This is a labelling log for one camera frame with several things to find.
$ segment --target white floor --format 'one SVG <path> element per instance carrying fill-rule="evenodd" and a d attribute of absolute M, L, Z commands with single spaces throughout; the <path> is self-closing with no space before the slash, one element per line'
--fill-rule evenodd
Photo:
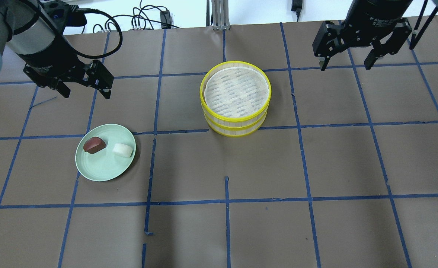
<path fill-rule="evenodd" d="M 139 0 L 78 0 L 68 1 L 69 4 L 80 7 L 90 7 L 107 12 L 110 15 L 132 15 L 132 8 L 139 7 Z M 314 20 L 342 20 L 346 17 L 352 0 L 304 0 L 300 16 L 301 22 Z M 405 16 L 417 16 L 423 0 L 414 0 Z M 143 0 L 142 5 L 166 6 L 173 16 L 173 24 L 181 28 L 203 27 L 206 22 L 205 0 Z M 275 22 L 295 22 L 297 17 L 291 11 L 292 0 L 229 0 L 229 21 L 231 24 L 263 24 Z M 435 5 L 429 2 L 426 15 L 429 15 Z M 146 11 L 151 20 L 160 20 L 158 10 Z M 88 24 L 85 33 L 91 33 L 93 25 L 103 25 L 106 17 L 87 15 Z M 122 31 L 131 29 L 130 17 L 119 17 L 118 23 Z M 68 27 L 65 34 L 79 34 L 81 27 Z"/>

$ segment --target yellow and white basket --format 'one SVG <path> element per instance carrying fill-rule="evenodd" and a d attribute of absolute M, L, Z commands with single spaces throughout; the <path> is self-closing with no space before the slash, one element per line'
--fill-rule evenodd
<path fill-rule="evenodd" d="M 229 76 L 224 72 L 228 71 L 230 73 L 230 70 L 232 69 L 235 69 L 237 72 L 242 72 L 244 73 L 244 75 L 247 75 L 247 72 L 249 72 L 252 76 L 257 77 L 259 75 L 261 79 L 263 79 L 263 85 L 259 84 L 257 89 L 253 87 L 246 89 L 249 90 L 248 93 L 251 93 L 253 97 L 258 96 L 256 102 L 252 100 L 253 105 L 255 105 L 255 107 L 251 107 L 251 102 L 248 101 L 241 103 L 237 103 L 237 102 L 225 103 L 228 102 L 227 99 L 228 94 L 230 94 L 229 99 L 233 99 L 234 96 L 235 97 L 237 96 L 237 92 L 235 92 L 234 90 L 235 89 L 240 90 L 240 89 L 234 87 L 227 88 L 226 92 L 222 91 L 220 93 L 221 96 L 219 98 L 223 98 L 223 99 L 225 98 L 224 103 L 216 102 L 214 103 L 213 107 L 208 106 L 207 98 L 209 99 L 212 98 L 210 97 L 212 95 L 210 91 L 207 94 L 207 96 L 205 96 L 208 82 L 217 73 L 223 73 L 224 74 L 223 81 L 229 82 L 228 80 L 226 80 L 226 77 Z M 222 83 L 221 81 L 216 81 L 217 79 L 222 79 L 222 78 L 219 77 L 215 79 L 215 77 L 213 79 L 214 80 L 213 83 L 215 83 L 214 85 L 224 88 L 223 85 L 220 84 Z M 271 95 L 272 95 L 272 88 L 270 86 L 270 81 L 268 80 L 265 73 L 263 73 L 263 71 L 260 70 L 258 67 L 250 63 L 245 63 L 243 61 L 226 61 L 225 63 L 220 63 L 216 65 L 204 76 L 200 88 L 200 99 L 201 99 L 202 110 L 204 111 L 205 120 L 214 131 L 229 137 L 241 137 L 256 131 L 262 125 L 263 121 L 265 121 Z M 240 96 L 241 100 L 244 100 L 244 98 L 246 98 L 246 96 L 243 95 Z M 218 110 L 217 107 L 219 106 L 226 107 L 225 112 L 220 112 L 222 115 L 219 114 L 219 112 L 217 112 Z"/>

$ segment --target plate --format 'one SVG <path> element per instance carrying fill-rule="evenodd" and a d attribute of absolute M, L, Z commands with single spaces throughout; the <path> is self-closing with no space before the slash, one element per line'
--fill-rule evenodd
<path fill-rule="evenodd" d="M 87 140 L 99 137 L 106 148 L 96 154 L 83 151 Z M 133 148 L 131 157 L 125 158 L 113 154 L 115 144 L 122 143 Z M 75 164 L 81 175 L 92 181 L 107 181 L 121 175 L 131 165 L 136 153 L 136 141 L 131 132 L 122 125 L 104 124 L 92 129 L 81 139 L 75 152 Z"/>

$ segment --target dark red object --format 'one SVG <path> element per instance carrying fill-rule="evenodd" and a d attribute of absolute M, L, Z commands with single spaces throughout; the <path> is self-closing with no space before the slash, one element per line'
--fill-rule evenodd
<path fill-rule="evenodd" d="M 106 148 L 106 143 L 102 139 L 98 137 L 93 137 L 86 141 L 83 145 L 83 151 L 86 151 L 89 154 L 97 153 Z"/>

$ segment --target black plug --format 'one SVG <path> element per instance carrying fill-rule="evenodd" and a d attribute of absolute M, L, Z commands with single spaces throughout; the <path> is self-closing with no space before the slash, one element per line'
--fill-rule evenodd
<path fill-rule="evenodd" d="M 297 13 L 297 21 L 302 12 L 303 0 L 292 0 L 292 11 Z"/>
<path fill-rule="evenodd" d="M 169 10 L 159 12 L 161 16 L 161 29 L 171 29 L 171 13 Z"/>

